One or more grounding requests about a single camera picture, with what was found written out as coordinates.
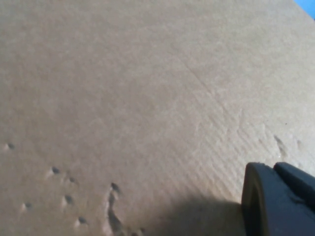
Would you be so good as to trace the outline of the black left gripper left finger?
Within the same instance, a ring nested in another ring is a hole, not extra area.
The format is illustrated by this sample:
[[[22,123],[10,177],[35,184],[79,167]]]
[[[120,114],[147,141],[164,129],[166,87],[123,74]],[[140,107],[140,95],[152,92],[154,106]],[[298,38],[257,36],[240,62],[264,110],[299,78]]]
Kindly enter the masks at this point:
[[[308,208],[278,176],[274,167],[246,165],[241,200],[249,236],[313,236],[315,208]]]

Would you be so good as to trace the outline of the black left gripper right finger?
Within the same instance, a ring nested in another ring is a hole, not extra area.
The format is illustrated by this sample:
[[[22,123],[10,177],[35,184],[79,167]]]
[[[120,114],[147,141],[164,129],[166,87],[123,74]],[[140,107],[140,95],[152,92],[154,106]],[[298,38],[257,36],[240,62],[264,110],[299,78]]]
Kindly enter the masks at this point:
[[[289,189],[298,196],[308,208],[315,207],[315,177],[286,163],[277,162],[274,170]]]

